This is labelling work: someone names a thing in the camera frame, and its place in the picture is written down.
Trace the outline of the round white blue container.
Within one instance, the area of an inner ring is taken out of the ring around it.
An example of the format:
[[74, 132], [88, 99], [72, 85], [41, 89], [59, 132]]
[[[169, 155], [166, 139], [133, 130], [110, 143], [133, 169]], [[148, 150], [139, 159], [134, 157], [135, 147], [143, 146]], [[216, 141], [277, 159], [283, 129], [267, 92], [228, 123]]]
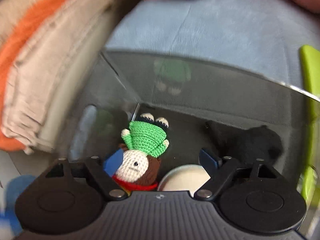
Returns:
[[201, 165], [182, 165], [169, 171], [160, 181], [157, 191], [188, 191], [194, 193], [207, 181], [209, 174]]

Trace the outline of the black plush toy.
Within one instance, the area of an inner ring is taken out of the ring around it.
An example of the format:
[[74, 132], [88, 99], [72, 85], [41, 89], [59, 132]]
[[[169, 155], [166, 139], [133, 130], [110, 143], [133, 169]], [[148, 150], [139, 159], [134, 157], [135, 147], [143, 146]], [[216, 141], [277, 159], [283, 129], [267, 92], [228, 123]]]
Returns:
[[263, 159], [274, 165], [283, 153], [280, 136], [266, 125], [240, 129], [212, 120], [206, 121], [204, 125], [214, 152], [220, 158], [229, 156], [246, 165]]

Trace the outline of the green crochet doll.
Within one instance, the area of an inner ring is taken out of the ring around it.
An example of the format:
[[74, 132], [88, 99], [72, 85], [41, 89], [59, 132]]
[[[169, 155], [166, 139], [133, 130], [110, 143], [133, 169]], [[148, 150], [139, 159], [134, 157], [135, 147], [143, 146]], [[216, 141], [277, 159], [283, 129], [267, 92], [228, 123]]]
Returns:
[[161, 155], [169, 147], [168, 128], [166, 118], [143, 113], [121, 131], [123, 160], [112, 178], [126, 192], [157, 188]]

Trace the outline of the smoky transparent storage box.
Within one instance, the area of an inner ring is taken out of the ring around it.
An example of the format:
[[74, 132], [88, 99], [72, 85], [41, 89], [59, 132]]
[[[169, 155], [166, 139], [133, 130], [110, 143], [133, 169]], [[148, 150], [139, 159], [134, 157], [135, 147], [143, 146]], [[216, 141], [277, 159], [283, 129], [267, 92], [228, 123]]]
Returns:
[[141, 51], [103, 50], [94, 63], [67, 124], [71, 161], [108, 157], [120, 132], [142, 113], [169, 122], [169, 149], [161, 175], [197, 163], [201, 148], [213, 149], [208, 120], [240, 129], [268, 126], [281, 138], [275, 168], [302, 188], [306, 169], [309, 92], [222, 62]]

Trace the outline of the lime green box lid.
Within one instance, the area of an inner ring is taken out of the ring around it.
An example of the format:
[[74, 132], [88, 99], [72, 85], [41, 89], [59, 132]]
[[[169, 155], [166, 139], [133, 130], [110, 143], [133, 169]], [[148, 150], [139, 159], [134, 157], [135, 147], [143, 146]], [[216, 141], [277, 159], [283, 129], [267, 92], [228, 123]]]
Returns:
[[303, 173], [302, 196], [307, 204], [312, 202], [316, 189], [317, 157], [319, 157], [319, 50], [310, 45], [299, 49], [300, 64], [303, 70], [304, 90], [316, 97], [307, 103], [308, 132], [306, 139], [307, 165]]

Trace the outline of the grey blue bed sheet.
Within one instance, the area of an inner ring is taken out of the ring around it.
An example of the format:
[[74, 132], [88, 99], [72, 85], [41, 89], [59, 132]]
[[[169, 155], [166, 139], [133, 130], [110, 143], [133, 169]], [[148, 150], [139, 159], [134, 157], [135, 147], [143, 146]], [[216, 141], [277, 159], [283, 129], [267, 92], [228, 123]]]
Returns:
[[289, 0], [144, 0], [106, 48], [219, 61], [302, 87], [305, 44], [319, 48], [319, 15]]

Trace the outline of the orange and beige blanket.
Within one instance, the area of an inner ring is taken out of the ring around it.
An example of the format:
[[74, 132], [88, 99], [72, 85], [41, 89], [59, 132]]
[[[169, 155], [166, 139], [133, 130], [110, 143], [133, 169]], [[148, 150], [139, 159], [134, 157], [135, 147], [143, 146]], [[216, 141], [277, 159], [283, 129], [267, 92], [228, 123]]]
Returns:
[[126, 0], [1, 0], [1, 149], [54, 147]]

